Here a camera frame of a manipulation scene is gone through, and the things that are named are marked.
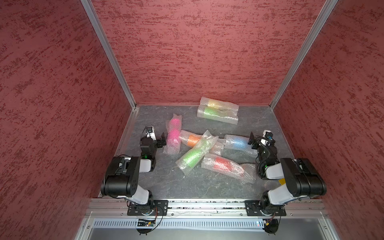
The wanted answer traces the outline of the pink glass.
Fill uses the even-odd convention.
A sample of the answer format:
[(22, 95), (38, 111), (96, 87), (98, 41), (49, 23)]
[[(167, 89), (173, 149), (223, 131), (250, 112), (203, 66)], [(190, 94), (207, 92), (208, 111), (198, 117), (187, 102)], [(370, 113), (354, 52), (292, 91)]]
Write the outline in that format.
[(173, 117), (166, 121), (167, 139), (164, 153), (167, 155), (177, 155), (180, 152), (182, 130), (182, 115), (173, 114)]

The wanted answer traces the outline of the clear bubble wrap sheet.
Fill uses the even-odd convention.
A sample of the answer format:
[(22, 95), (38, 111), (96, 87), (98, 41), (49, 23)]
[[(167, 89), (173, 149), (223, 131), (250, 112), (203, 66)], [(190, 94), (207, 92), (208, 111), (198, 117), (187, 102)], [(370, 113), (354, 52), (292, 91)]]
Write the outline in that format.
[(255, 164), (238, 164), (213, 154), (206, 154), (201, 166), (203, 169), (232, 177), (244, 183), (254, 184), (258, 178)]

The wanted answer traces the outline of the red wine glass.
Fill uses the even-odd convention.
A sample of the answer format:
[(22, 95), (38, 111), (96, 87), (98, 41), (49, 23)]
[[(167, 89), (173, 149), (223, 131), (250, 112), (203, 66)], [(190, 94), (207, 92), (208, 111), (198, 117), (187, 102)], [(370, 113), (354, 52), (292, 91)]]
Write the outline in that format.
[(214, 162), (214, 170), (231, 172), (233, 170), (232, 161), (224, 158), (216, 158)]

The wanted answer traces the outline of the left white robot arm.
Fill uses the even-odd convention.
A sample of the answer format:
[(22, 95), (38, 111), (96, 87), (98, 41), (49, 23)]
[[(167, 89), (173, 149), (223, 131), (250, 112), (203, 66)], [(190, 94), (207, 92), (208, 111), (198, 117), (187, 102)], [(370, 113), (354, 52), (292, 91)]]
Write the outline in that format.
[(160, 139), (152, 138), (149, 133), (140, 140), (141, 155), (113, 157), (107, 168), (101, 185), (101, 195), (115, 199), (126, 199), (140, 209), (152, 211), (155, 208), (151, 191), (139, 186), (140, 173), (154, 171), (157, 149), (167, 145), (165, 135)]

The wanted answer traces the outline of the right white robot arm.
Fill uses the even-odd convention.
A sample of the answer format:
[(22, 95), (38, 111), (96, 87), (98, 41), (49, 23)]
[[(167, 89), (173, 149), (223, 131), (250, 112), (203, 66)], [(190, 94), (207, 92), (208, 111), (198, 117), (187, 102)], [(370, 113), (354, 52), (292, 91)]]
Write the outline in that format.
[(279, 159), (275, 143), (273, 133), (268, 131), (263, 136), (251, 133), (248, 141), (248, 145), (258, 152), (257, 176), (262, 180), (285, 180), (281, 186), (262, 194), (259, 209), (266, 216), (283, 209), (289, 202), (327, 193), (325, 181), (309, 159)]

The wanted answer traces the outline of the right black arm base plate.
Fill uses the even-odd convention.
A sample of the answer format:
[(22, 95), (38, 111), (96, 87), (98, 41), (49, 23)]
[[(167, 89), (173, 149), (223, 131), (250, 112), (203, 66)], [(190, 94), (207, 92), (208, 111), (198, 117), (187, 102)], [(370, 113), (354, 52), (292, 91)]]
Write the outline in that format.
[(275, 206), (262, 201), (244, 201), (248, 217), (285, 217), (287, 215), (284, 206)]

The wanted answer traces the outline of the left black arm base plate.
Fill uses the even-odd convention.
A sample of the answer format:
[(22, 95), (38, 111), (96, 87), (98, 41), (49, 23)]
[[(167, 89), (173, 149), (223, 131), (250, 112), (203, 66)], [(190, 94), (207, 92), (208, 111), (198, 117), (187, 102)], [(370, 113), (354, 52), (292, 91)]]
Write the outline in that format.
[(168, 205), (168, 200), (150, 200), (146, 205), (130, 203), (127, 215), (135, 217), (162, 217), (167, 215)]

